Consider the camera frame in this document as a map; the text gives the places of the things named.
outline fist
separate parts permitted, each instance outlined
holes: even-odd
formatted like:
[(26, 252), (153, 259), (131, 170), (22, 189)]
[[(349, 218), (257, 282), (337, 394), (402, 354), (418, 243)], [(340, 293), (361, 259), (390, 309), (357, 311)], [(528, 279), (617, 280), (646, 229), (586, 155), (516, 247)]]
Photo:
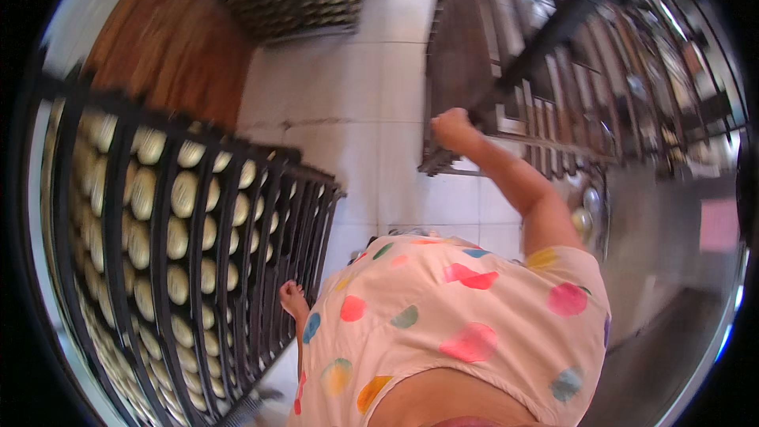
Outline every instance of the fist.
[(435, 139), (459, 155), (469, 155), (482, 138), (480, 131), (469, 122), (466, 109), (448, 109), (438, 117), (433, 117), (430, 124)]

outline pink paper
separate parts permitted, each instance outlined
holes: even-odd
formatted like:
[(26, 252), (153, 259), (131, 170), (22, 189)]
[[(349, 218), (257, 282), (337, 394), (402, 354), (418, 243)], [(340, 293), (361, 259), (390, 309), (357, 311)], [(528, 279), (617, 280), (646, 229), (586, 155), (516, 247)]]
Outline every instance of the pink paper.
[(738, 245), (735, 198), (701, 200), (701, 252), (732, 252)]

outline floor tile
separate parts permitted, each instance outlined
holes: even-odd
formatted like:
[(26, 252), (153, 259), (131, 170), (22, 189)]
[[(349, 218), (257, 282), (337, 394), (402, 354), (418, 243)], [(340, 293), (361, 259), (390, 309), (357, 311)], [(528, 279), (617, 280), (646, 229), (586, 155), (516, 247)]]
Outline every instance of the floor tile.
[(424, 118), (422, 43), (385, 43), (381, 111), (383, 122), (420, 123)]
[(380, 224), (476, 224), (476, 176), (427, 176), (421, 162), (422, 124), (383, 123), (379, 140)]
[(348, 262), (366, 249), (372, 236), (377, 236), (376, 224), (333, 224), (324, 259), (322, 281), (343, 270)]
[(384, 39), (386, 0), (364, 0), (358, 32), (350, 37), (354, 43), (377, 43)]
[(480, 224), (480, 247), (504, 259), (522, 260), (520, 224)]
[(335, 224), (376, 223), (377, 126), (349, 123), (292, 127), (285, 144), (303, 151), (304, 161), (335, 174), (347, 192)]
[(385, 42), (426, 43), (435, 0), (385, 0)]
[(480, 223), (519, 223), (517, 213), (490, 178), (480, 178)]
[(349, 119), (376, 122), (380, 116), (381, 43), (329, 41), (300, 63), (309, 69), (291, 89), (293, 122)]
[(440, 237), (460, 237), (478, 244), (480, 238), (480, 227), (477, 224), (381, 224), (378, 233), (385, 235), (390, 230), (410, 230), (419, 227), (428, 231), (436, 231)]

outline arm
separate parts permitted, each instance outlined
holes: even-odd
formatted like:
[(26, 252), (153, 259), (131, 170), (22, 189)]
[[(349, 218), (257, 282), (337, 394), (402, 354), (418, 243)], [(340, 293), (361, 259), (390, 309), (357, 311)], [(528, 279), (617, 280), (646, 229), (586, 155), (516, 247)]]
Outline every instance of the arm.
[(525, 255), (551, 246), (585, 250), (569, 208), (549, 181), (520, 157), (494, 145), (467, 118), (450, 109), (432, 119), (438, 142), (472, 160), (501, 190), (525, 220)]

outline hand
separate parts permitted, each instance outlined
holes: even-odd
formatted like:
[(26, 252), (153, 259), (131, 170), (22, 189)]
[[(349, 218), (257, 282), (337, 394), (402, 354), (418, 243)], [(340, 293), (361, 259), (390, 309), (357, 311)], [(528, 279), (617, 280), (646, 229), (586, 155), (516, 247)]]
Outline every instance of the hand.
[(469, 155), (482, 139), (480, 131), (469, 122), (466, 109), (448, 109), (438, 117), (433, 117), (430, 123), (435, 139), (459, 155)]
[(294, 280), (288, 280), (279, 288), (279, 302), (282, 308), (288, 312), (296, 322), (305, 321), (308, 318), (308, 302), (304, 297), (303, 287), (297, 285)]

